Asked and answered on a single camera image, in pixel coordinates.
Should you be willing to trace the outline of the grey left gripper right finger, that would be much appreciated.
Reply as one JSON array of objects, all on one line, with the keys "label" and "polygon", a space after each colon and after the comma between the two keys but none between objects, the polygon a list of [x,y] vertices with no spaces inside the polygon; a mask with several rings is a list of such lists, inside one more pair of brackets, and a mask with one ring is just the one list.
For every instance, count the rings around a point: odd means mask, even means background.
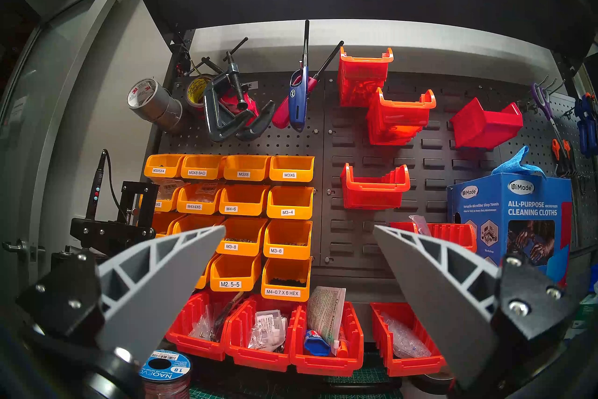
[{"label": "grey left gripper right finger", "polygon": [[496,266],[423,234],[375,226],[373,235],[444,356],[451,390],[518,390],[550,365],[579,301],[522,253]]}]

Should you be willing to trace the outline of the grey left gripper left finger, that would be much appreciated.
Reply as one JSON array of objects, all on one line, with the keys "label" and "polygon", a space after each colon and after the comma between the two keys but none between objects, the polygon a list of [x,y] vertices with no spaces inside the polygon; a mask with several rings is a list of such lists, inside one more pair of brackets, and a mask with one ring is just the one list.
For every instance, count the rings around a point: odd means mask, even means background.
[{"label": "grey left gripper left finger", "polygon": [[81,250],[27,287],[17,305],[46,336],[145,361],[225,236],[211,226],[133,245],[97,265]]}]

